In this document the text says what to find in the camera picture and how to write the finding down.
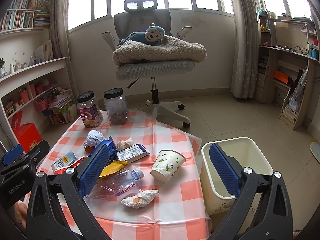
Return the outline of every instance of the trash bin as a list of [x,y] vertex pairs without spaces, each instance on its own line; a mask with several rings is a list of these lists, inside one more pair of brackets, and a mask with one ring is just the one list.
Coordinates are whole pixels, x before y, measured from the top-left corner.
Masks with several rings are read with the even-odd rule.
[[228,193],[210,160],[209,149],[213,143],[219,143],[226,155],[236,158],[242,167],[250,167],[259,174],[273,174],[271,165],[259,147],[250,138],[239,137],[206,143],[201,149],[203,162],[200,181],[204,195],[204,205],[208,215],[227,211],[235,200],[235,196]]

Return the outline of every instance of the sheer curtain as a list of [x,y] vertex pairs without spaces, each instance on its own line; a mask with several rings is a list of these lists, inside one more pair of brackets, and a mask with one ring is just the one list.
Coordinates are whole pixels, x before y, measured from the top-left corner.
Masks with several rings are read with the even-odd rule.
[[255,0],[232,0],[236,51],[231,92],[236,98],[252,98],[258,72],[258,20]]
[[73,75],[68,46],[68,0],[51,0],[51,17],[49,39],[52,42],[54,58],[68,57],[66,59],[68,76],[74,95],[78,94]]

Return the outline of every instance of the chair base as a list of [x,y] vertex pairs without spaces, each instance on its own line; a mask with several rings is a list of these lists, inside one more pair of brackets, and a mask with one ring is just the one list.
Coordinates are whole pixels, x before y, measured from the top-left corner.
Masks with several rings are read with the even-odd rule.
[[150,114],[156,119],[158,116],[158,113],[161,113],[167,117],[170,117],[172,119],[182,121],[184,128],[189,128],[191,125],[191,121],[188,117],[178,114],[174,111],[172,111],[169,108],[172,107],[178,107],[179,109],[184,109],[184,105],[180,101],[174,101],[174,102],[159,102],[158,104],[152,103],[150,100],[146,101],[146,105],[148,106],[150,110]]

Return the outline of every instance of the person's hand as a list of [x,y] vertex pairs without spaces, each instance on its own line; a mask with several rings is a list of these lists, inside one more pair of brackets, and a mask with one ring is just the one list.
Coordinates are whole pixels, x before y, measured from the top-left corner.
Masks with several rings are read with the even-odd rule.
[[21,200],[14,204],[14,212],[16,221],[22,225],[24,229],[27,226],[27,206]]

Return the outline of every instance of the yellow wrapper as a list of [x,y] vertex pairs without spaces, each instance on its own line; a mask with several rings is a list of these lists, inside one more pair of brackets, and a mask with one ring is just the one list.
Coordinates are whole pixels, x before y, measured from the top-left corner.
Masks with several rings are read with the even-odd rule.
[[127,163],[127,161],[113,161],[108,166],[104,167],[99,178],[101,179],[103,177],[116,173],[117,171],[121,170]]

